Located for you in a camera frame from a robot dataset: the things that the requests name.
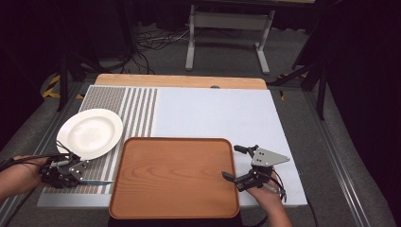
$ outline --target tray rim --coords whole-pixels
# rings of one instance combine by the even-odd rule
[[[213,140],[213,141],[225,142],[225,143],[227,143],[229,145],[230,151],[231,151],[230,152],[230,159],[231,159],[231,162],[232,162],[232,169],[230,169],[230,170],[233,173],[235,173],[235,162],[234,162],[234,154],[233,154],[233,145],[231,144],[231,142],[229,140],[227,140],[225,138],[221,138],[221,137],[202,137],[202,138],[200,138],[200,137],[163,137],[163,136],[162,137],[135,137],[134,136],[134,137],[131,137],[131,138],[127,139],[124,142],[123,149],[121,150],[121,152],[122,152],[121,153],[121,160],[120,160],[120,162],[118,164],[118,169],[117,169],[117,172],[116,172],[115,184],[117,184],[117,181],[118,181],[119,176],[120,176],[120,169],[121,169],[121,165],[123,163],[122,160],[123,160],[124,152],[126,150],[126,145],[132,140],[149,140],[149,141],[151,141],[151,140],[186,140],[186,141]],[[111,199],[110,199],[109,214],[110,214],[111,217],[113,217],[115,219],[174,219],[174,218],[182,218],[182,219],[184,219],[184,218],[202,218],[202,217],[159,217],[159,218],[158,217],[152,217],[152,218],[150,218],[150,217],[120,217],[120,216],[116,215],[113,212],[113,201],[114,201],[114,198],[115,198],[114,192],[115,192],[115,190],[113,190],[113,193],[112,193],[112,196],[111,196]],[[232,215],[230,215],[230,216],[210,216],[210,217],[208,216],[208,217],[203,217],[203,218],[233,218],[238,214],[239,209],[240,209],[240,207],[239,207],[238,191],[235,190],[235,211],[233,212]]]

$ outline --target white table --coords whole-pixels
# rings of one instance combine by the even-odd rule
[[[92,161],[85,178],[112,180],[119,151],[124,141],[132,136],[217,137],[229,140],[233,146],[258,145],[289,157],[290,162],[275,167],[288,193],[285,205],[306,204],[305,192],[269,90],[95,85],[88,90],[80,110],[93,108],[119,114],[126,130],[111,152]],[[235,152],[234,158],[236,176],[251,169],[249,155]],[[107,208],[112,191],[112,184],[45,189],[38,206]],[[247,192],[239,193],[239,203],[241,207],[257,205]]]

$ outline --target wooden tray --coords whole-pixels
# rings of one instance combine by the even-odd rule
[[[144,138],[126,141],[110,215],[135,218],[232,218],[237,191],[221,171],[234,173],[225,139]]]

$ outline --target plate rim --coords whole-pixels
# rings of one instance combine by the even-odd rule
[[[118,114],[107,109],[94,108],[76,113],[75,115],[71,116],[60,127],[57,134],[57,141],[60,141],[67,148],[71,147],[68,143],[68,134],[70,130],[74,127],[74,125],[77,125],[78,122],[93,116],[103,116],[109,119],[114,126],[114,134],[109,143],[96,151],[96,155],[94,155],[93,152],[80,152],[79,150],[71,150],[80,157],[81,161],[93,160],[109,152],[118,143],[123,132],[123,122]],[[64,148],[57,146],[57,149],[60,153],[67,153]]]

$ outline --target metal gripper jaw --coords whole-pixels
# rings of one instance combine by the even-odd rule
[[[249,153],[253,158],[251,163],[252,169],[243,176],[236,178],[230,173],[221,172],[222,177],[234,183],[240,192],[255,186],[262,187],[263,183],[267,183],[270,180],[274,165],[289,161],[287,156],[262,149],[258,145],[252,148],[234,146],[234,149],[244,154]]]

